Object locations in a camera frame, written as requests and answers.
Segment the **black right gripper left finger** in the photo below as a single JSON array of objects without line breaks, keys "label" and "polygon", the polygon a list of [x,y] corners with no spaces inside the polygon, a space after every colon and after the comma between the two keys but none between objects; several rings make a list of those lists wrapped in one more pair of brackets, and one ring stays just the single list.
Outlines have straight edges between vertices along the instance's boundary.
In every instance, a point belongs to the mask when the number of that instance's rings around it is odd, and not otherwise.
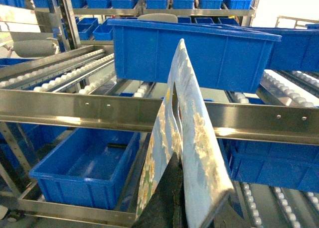
[{"label": "black right gripper left finger", "polygon": [[154,194],[132,227],[184,227],[183,169],[176,153],[173,153]]}]

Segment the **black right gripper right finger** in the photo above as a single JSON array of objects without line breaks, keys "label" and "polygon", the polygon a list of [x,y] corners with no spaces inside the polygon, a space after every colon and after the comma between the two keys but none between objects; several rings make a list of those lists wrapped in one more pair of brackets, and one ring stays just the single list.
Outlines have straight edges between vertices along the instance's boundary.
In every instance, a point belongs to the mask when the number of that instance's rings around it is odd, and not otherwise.
[{"label": "black right gripper right finger", "polygon": [[234,210],[230,198],[219,209],[210,225],[211,228],[245,228],[246,223]]}]

